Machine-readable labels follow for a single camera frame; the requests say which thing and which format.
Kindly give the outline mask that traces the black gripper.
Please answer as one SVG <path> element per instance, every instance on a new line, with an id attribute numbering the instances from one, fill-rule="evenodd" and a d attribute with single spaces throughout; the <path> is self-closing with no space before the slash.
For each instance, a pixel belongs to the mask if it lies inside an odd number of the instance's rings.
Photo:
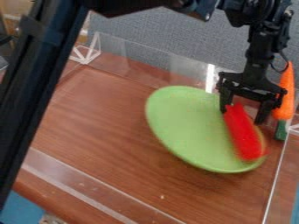
<path id="1" fill-rule="evenodd" d="M 262 124 L 270 116 L 271 110 L 282 105 L 287 91 L 271 82 L 263 69 L 246 68 L 243 73 L 219 72 L 216 84 L 219 90 L 219 110 L 227 112 L 226 106 L 232 103 L 235 95 L 260 102 L 255 124 Z"/>

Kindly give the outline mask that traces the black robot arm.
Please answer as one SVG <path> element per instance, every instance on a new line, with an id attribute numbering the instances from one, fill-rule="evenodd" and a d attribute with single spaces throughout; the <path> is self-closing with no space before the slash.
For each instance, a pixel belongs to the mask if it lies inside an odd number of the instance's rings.
<path id="1" fill-rule="evenodd" d="M 255 123 L 282 107 L 286 89 L 267 79 L 275 55 L 287 48 L 292 0 L 36 0 L 21 17 L 21 34 L 0 82 L 0 210 L 91 11 L 107 18 L 156 7 L 211 19 L 222 10 L 235 27 L 248 27 L 242 73 L 219 74 L 220 105 L 235 95 L 260 103 Z"/>

